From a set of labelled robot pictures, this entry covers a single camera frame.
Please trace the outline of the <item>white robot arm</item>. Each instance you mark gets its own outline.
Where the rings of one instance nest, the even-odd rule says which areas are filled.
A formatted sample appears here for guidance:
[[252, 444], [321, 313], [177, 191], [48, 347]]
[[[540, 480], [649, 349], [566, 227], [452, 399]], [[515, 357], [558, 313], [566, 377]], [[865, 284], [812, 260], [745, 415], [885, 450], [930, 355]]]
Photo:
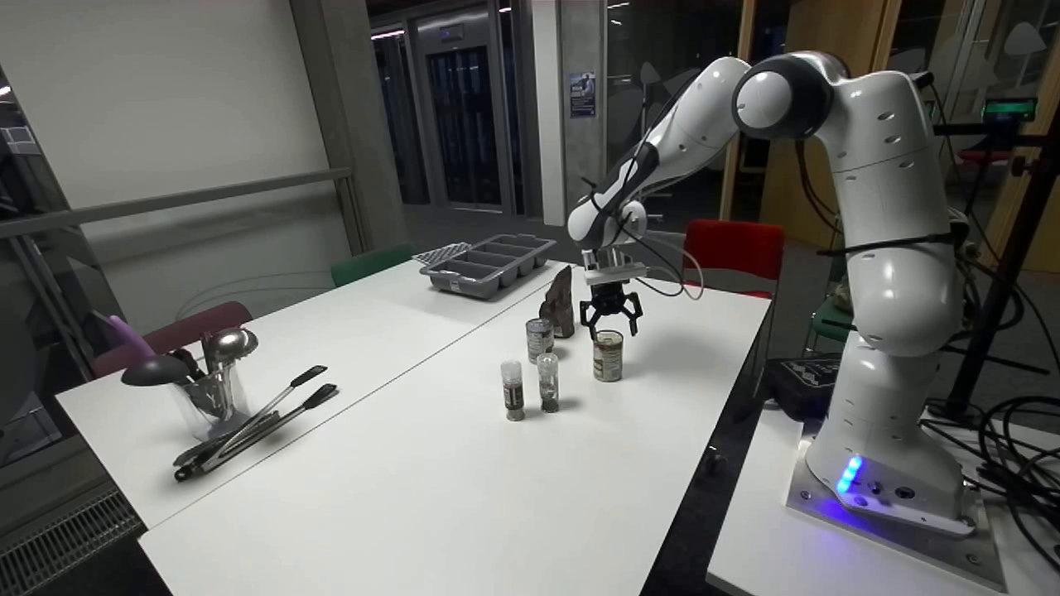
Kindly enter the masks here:
[[590, 282], [579, 317], [639, 313], [628, 282], [643, 268], [628, 247], [645, 227], [643, 197], [705, 167], [732, 135], [814, 140], [833, 164], [853, 332], [805, 450], [808, 474], [849, 508], [967, 536], [961, 464], [920, 434], [930, 373], [961, 320], [961, 270], [930, 123], [909, 71], [856, 75], [819, 48], [713, 60], [617, 174], [570, 207], [566, 234]]

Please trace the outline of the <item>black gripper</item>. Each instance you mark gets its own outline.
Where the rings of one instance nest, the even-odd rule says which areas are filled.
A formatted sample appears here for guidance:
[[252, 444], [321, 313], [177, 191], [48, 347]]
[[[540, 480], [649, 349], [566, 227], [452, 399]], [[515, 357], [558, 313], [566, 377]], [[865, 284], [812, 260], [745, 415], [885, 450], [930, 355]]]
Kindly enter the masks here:
[[590, 302], [579, 305], [579, 325], [596, 337], [596, 313], [628, 313], [631, 334], [639, 332], [639, 293], [633, 293], [623, 282], [596, 282], [590, 287]]

